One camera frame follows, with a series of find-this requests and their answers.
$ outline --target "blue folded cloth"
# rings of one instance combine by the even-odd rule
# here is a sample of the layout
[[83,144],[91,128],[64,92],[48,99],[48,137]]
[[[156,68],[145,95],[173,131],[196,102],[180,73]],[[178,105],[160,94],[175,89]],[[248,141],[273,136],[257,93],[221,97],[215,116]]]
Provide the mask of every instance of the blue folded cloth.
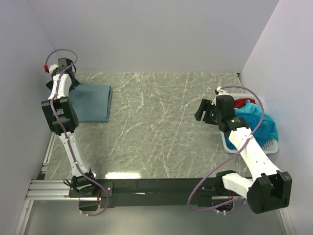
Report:
[[79,122],[107,122],[111,98],[110,85],[80,83],[69,93]]
[[[251,130],[254,130],[261,119],[261,107],[251,103],[250,100],[247,100],[246,105],[240,109],[235,108],[235,111],[237,117],[242,117],[246,120]],[[268,114],[264,113],[263,122],[253,136],[260,146],[263,146],[268,140],[278,140],[275,122]],[[225,137],[225,140],[229,149],[236,149],[228,138]]]

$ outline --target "folded cloth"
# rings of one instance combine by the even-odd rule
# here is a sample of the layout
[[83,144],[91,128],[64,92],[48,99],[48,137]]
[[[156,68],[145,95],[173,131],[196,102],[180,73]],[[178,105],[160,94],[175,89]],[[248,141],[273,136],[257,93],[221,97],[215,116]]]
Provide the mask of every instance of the folded cloth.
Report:
[[[235,109],[236,114],[237,112],[240,113],[250,113],[250,114],[255,114],[261,117],[262,114],[262,109],[259,105],[253,104],[250,102],[250,100],[246,101],[246,105],[241,107],[240,109]],[[276,130],[276,125],[274,120],[266,113],[264,112],[264,118],[263,118],[263,123],[264,125],[272,125],[274,123],[274,129],[273,132],[270,134],[270,138],[268,140],[278,140],[278,133]]]
[[69,93],[79,122],[107,122],[112,90],[110,85],[80,83]]
[[[255,114],[241,113],[236,111],[237,117],[242,117],[248,123],[251,130],[259,123],[261,117]],[[261,123],[261,126],[256,130],[253,134],[255,140],[262,147],[266,141],[270,140],[270,136],[272,132],[276,131],[275,122],[272,122],[269,125],[265,125],[264,122]],[[229,149],[236,149],[236,147],[229,141],[229,139],[225,136],[226,145]]]
[[252,103],[255,104],[254,99],[249,99],[249,98],[236,99],[236,100],[234,100],[234,108],[243,107],[244,105],[246,105],[247,100],[250,100]]

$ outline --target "laundry basket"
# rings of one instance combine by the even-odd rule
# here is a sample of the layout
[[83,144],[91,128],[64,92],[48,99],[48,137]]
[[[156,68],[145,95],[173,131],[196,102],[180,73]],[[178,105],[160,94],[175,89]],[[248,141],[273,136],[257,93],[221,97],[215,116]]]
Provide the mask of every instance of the laundry basket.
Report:
[[[251,98],[251,99],[255,100],[255,103],[257,105],[259,105],[258,100],[252,94],[229,94],[229,95],[234,97],[234,100],[241,99],[241,98]],[[223,132],[221,132],[221,137],[222,137],[223,146],[224,146],[224,149],[225,149],[226,152],[228,152],[228,153],[236,153],[238,151],[237,149],[231,150],[231,149],[229,149],[227,147],[226,141],[225,141],[225,135],[224,135]],[[265,152],[265,154],[276,153],[278,151],[278,142],[277,142],[277,140],[266,141],[266,143],[262,146],[262,149]]]

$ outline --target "red object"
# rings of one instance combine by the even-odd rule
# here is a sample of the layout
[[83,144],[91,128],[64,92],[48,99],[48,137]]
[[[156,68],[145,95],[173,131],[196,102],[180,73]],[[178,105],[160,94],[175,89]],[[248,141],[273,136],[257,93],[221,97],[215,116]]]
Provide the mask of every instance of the red object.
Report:
[[241,108],[244,105],[246,105],[246,101],[250,100],[251,103],[255,104],[255,100],[254,99],[249,99],[249,98],[242,98],[242,99],[236,99],[234,100],[234,108]]

